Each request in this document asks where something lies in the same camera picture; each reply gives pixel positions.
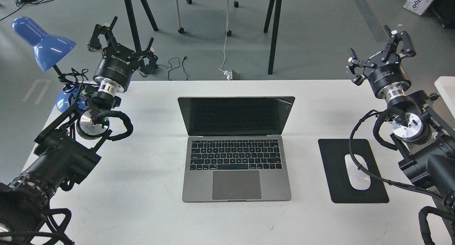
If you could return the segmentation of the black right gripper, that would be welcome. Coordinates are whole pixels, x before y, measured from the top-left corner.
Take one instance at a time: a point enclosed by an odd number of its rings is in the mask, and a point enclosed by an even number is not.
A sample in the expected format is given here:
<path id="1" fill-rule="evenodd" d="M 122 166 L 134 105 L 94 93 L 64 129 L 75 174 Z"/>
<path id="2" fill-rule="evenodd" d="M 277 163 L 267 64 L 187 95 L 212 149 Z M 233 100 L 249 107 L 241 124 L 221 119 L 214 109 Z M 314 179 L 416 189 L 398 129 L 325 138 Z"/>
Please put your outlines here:
<path id="1" fill-rule="evenodd" d="M 401 60 L 416 56 L 414 44 L 406 31 L 392 33 L 388 25 L 383 26 L 389 40 L 379 57 L 368 61 L 359 60 L 354 49 L 349 48 L 350 58 L 346 65 L 346 73 L 351 81 L 360 86 L 368 78 L 374 96 L 385 99 L 387 86 L 398 84 L 403 91 L 411 86 L 411 81 L 405 73 Z"/>

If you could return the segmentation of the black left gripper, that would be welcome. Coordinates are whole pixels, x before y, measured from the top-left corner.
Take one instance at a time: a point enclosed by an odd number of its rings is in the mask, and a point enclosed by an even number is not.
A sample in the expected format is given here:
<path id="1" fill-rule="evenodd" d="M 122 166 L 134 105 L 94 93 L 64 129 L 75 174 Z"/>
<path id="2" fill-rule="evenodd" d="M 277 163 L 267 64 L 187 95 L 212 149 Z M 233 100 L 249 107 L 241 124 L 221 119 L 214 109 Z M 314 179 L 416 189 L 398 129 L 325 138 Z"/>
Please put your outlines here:
<path id="1" fill-rule="evenodd" d="M 112 32 L 117 19 L 118 17 L 115 16 L 109 26 L 95 25 L 92 36 L 87 43 L 87 48 L 90 52 L 101 51 L 102 45 L 99 36 L 104 35 L 107 46 L 112 47 L 105 47 L 102 50 L 103 58 L 95 71 L 93 80 L 100 84 L 102 79 L 109 79 L 118 84 L 118 92 L 125 92 L 129 87 L 132 74 L 135 70 L 138 69 L 139 74 L 143 78 L 156 73 L 158 56 L 152 50 L 154 38 L 150 39 L 146 50 L 134 54 L 133 60 L 127 59 L 127 54 L 133 53 L 131 49 L 123 47 L 121 49 L 125 49 L 126 54 L 122 51 L 120 51 L 120 54 L 117 54 L 120 44 Z"/>

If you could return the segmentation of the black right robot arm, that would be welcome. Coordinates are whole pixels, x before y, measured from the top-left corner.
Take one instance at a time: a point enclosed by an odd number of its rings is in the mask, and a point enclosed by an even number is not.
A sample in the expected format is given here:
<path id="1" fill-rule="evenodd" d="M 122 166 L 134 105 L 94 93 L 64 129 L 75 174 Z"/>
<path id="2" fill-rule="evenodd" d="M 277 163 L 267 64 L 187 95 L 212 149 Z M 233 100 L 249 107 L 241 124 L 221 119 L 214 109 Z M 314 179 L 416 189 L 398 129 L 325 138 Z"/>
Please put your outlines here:
<path id="1" fill-rule="evenodd" d="M 411 81 L 401 60 L 414 57 L 416 51 L 406 31 L 393 32 L 387 25 L 384 30 L 389 37 L 385 49 L 369 59 L 360 60 L 356 52 L 349 49 L 346 73 L 351 81 L 357 86 L 369 81 L 374 96 L 384 99 L 387 108 L 382 112 L 371 110 L 358 121 L 348 139 L 348 153 L 357 169 L 369 177 L 390 186 L 429 195 L 445 206 L 445 210 L 426 206 L 419 211 L 423 242 L 433 245 L 428 214 L 450 221 L 450 227 L 454 229 L 454 130 L 432 107 L 427 106 L 428 100 L 438 98 L 437 94 L 428 95 L 423 90 L 405 94 Z M 376 117 L 372 130 L 375 140 L 383 147 L 400 152 L 403 159 L 398 165 L 410 180 L 409 185 L 373 174 L 354 156 L 352 141 L 355 132 L 362 122 L 373 116 Z"/>

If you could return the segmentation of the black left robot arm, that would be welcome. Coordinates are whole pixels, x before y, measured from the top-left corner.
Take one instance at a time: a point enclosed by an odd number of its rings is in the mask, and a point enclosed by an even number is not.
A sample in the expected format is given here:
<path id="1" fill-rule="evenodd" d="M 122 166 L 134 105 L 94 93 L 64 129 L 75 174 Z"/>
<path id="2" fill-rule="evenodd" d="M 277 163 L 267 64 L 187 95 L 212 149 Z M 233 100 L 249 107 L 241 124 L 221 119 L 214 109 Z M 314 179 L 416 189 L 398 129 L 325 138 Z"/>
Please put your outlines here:
<path id="1" fill-rule="evenodd" d="M 145 50 L 129 49 L 116 41 L 113 28 L 96 25 L 88 43 L 89 51 L 102 52 L 93 77 L 94 84 L 70 81 L 56 66 L 75 42 L 45 32 L 29 17 L 18 17 L 12 29 L 34 50 L 42 71 L 54 68 L 69 88 L 68 108 L 61 111 L 35 139 L 38 158 L 8 185 L 1 184 L 1 244 L 30 245 L 36 237 L 47 237 L 47 245 L 73 245 L 65 230 L 69 209 L 51 209 L 50 200 L 58 189 L 70 191 L 96 167 L 98 149 L 107 140 L 119 141 L 133 132 L 130 118 L 115 111 L 127 91 L 133 73 L 154 74 L 157 56 L 151 38 Z"/>

